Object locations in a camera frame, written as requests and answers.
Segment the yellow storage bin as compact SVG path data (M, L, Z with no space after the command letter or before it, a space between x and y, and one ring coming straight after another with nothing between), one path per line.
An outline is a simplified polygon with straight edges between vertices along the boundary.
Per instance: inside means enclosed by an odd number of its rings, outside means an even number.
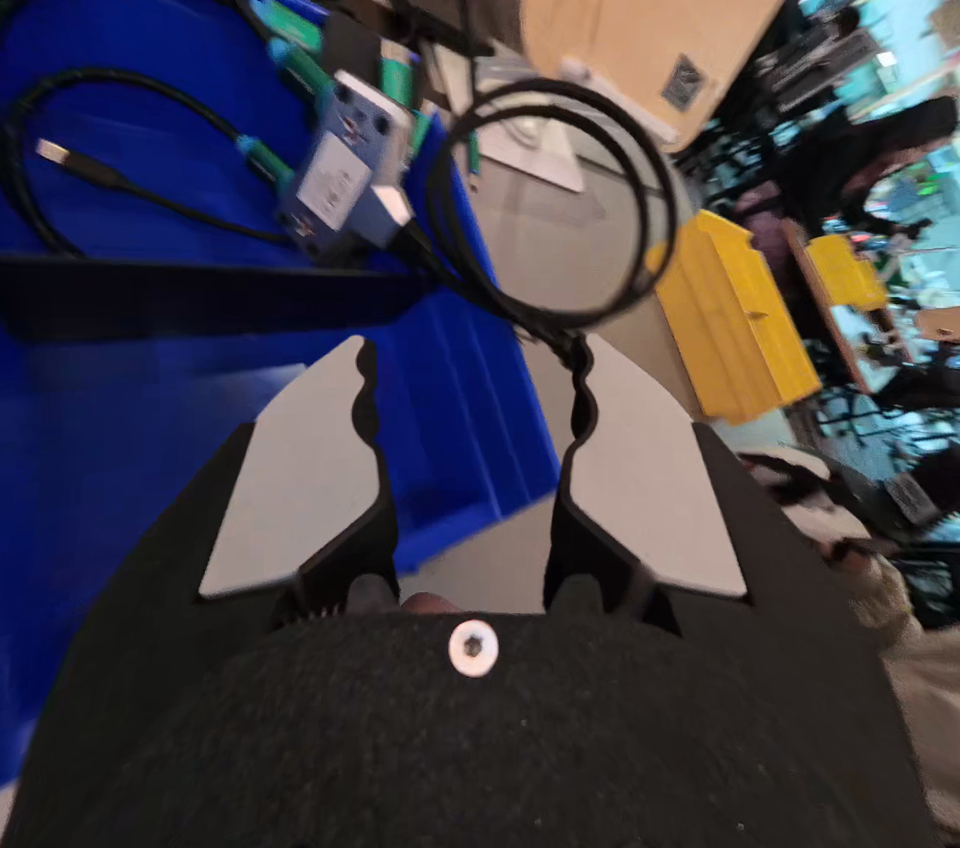
M697 212L679 229L655 295L704 416L741 426L822 390L748 230Z
M858 252L845 233L829 233L811 239L806 254L817 272L830 307L848 307L869 313L888 306L889 294L875 266L865 254Z

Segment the grey hub adapter white label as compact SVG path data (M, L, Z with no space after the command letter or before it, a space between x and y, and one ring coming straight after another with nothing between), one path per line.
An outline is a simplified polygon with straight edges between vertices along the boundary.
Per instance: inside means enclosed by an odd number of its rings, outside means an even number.
M403 189L414 120L409 110L338 70L318 115L302 168L286 187L277 219L320 267L358 250L388 249L414 219Z

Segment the person's right forearm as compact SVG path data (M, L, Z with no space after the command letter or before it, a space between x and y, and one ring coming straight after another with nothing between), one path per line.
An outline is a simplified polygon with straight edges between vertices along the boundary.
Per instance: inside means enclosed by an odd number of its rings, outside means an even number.
M853 515L834 506L791 518L845 578L847 601L877 642L941 842L958 846L958 625L922 626L902 572Z

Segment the black bin divider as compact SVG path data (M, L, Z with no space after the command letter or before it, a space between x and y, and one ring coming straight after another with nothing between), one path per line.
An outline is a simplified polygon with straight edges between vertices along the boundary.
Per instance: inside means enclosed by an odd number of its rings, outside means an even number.
M30 343L376 327L396 321L429 290L425 276L406 272L1 259L2 321Z

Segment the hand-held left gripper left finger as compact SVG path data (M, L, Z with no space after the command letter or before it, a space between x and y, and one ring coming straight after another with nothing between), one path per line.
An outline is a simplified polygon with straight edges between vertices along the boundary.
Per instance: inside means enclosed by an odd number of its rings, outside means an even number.
M378 349L353 335L259 412L198 586L206 601L277 587L337 613L357 578L399 598L397 508L378 445Z

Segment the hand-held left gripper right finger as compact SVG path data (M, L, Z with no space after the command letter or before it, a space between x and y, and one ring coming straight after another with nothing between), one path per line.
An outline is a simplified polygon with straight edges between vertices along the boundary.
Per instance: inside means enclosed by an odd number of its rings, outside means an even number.
M543 608L678 635L749 618L747 584L695 424L597 334L573 347L573 441L560 469Z

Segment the blue storage bin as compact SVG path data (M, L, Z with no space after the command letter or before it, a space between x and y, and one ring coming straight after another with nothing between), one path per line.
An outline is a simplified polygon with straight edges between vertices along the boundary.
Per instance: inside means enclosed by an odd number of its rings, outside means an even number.
M230 7L28 0L7 25L2 121L43 77L109 67L197 98L288 165L307 154L306 105ZM30 190L90 260L307 269L292 247L98 190L34 148L39 138L76 146L149 191L273 229L270 187L231 141L165 98L120 85L61 89L24 135ZM4 254L55 257L2 190ZM18 777L84 614L142 533L239 425L353 335L377 349L401 574L553 495L559 459L513 331L446 290L390 324L300 332L31 343L2 321L2 790Z

